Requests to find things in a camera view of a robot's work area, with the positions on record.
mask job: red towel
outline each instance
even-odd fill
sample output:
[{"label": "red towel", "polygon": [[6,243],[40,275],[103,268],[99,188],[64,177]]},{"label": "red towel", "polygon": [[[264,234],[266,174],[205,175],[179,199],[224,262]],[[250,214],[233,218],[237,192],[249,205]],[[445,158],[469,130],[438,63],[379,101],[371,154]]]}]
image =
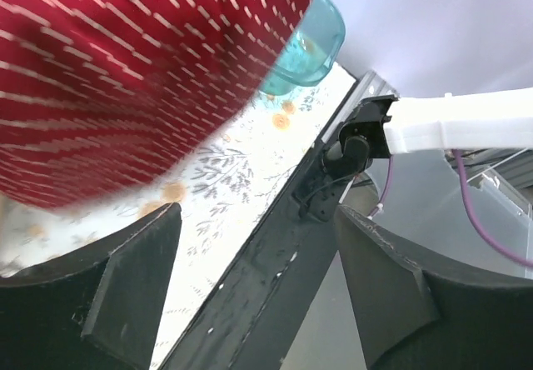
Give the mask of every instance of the red towel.
[{"label": "red towel", "polygon": [[310,0],[0,0],[0,192],[149,183],[246,104]]}]

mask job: translucent container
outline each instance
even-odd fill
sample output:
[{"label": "translucent container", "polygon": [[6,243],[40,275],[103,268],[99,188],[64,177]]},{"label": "translucent container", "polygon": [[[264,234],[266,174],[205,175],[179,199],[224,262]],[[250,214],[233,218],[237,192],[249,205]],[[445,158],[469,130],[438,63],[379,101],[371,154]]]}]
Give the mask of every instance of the translucent container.
[{"label": "translucent container", "polygon": [[331,71],[345,36],[342,16],[333,3],[313,0],[260,90],[285,95],[298,86],[316,86]]}]

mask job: table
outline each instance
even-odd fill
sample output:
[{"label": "table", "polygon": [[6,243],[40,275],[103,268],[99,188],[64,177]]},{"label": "table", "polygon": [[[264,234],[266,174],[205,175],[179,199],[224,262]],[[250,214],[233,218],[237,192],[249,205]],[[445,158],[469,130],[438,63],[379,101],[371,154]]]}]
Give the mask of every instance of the table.
[{"label": "table", "polygon": [[179,202],[182,235],[151,365],[159,368],[208,294],[223,288],[218,280],[228,264],[355,81],[336,65],[317,87],[284,97],[257,94],[216,136],[143,190],[55,213],[10,202],[0,274],[71,252]]}]

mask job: black clamp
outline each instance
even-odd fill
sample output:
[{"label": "black clamp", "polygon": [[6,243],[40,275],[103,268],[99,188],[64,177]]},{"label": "black clamp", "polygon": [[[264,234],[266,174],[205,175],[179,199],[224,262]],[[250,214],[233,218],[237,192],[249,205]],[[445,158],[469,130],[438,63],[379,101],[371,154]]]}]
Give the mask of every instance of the black clamp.
[{"label": "black clamp", "polygon": [[354,113],[341,125],[338,140],[322,152],[321,161],[309,169],[295,198],[301,216],[327,221],[333,215],[348,183],[372,164],[372,159],[391,157],[383,125],[396,95],[363,99]]}]

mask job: purple cable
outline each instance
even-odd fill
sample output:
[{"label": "purple cable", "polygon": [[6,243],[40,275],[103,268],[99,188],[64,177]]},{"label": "purple cable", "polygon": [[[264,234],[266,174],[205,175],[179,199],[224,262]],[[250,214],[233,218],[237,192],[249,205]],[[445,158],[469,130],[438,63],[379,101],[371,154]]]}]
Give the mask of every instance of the purple cable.
[{"label": "purple cable", "polygon": [[383,188],[383,193],[381,194],[380,200],[377,202],[376,207],[372,209],[370,214],[368,215],[369,218],[373,218],[377,213],[380,211],[380,206],[383,205],[385,202],[386,196],[389,194],[389,189],[391,189],[391,182],[392,182],[392,163],[393,163],[393,156],[389,158],[389,168],[386,172],[386,181],[385,181],[385,187]]},{"label": "purple cable", "polygon": [[474,229],[477,231],[478,234],[480,234],[480,237],[483,238],[483,240],[486,243],[488,243],[500,255],[526,268],[533,268],[533,261],[527,260],[525,257],[516,255],[511,250],[509,250],[508,248],[506,248],[505,246],[497,242],[483,228],[479,218],[477,218],[476,214],[474,213],[474,208],[472,205],[470,192],[468,191],[468,181],[466,180],[465,164],[463,163],[463,157],[461,155],[461,151],[454,149],[453,155],[456,158],[456,162],[457,162],[457,171],[459,173],[459,183],[461,185],[461,196],[463,198],[463,203],[465,205],[466,216],[468,216],[468,219],[470,220],[470,223],[472,224]]}]

